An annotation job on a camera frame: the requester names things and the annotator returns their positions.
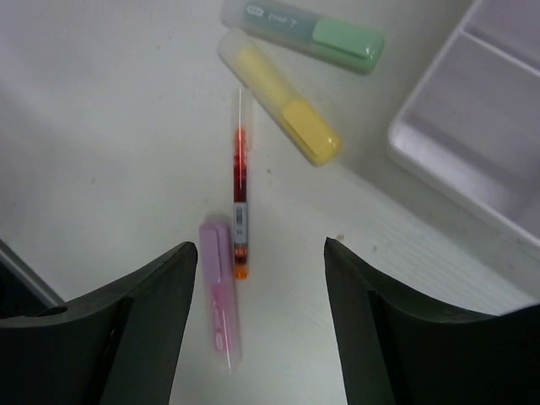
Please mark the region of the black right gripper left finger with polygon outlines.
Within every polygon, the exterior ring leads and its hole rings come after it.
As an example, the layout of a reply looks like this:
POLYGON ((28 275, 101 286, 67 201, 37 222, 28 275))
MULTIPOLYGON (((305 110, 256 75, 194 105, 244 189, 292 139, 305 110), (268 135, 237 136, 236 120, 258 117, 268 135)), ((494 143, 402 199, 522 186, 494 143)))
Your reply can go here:
POLYGON ((4 404, 166 404, 192 302, 197 248, 60 302, 1 259, 4 404))

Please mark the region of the orange-red gel pen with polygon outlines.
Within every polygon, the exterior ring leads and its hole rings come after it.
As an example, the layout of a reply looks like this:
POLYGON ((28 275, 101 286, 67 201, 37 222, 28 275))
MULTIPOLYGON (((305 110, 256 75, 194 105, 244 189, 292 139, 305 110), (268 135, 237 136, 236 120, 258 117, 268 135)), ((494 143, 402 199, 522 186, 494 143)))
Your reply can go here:
POLYGON ((233 98, 233 249, 234 275, 249 276, 248 265, 248 150, 251 135, 252 96, 239 88, 233 98))

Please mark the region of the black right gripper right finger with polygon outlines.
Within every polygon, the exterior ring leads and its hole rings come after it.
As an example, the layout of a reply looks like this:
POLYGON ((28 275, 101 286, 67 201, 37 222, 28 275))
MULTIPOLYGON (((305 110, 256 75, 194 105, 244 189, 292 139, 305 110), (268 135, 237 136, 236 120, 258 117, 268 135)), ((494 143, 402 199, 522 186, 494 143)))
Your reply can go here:
POLYGON ((334 239, 324 262, 348 403, 538 403, 537 306, 493 316, 451 305, 334 239))

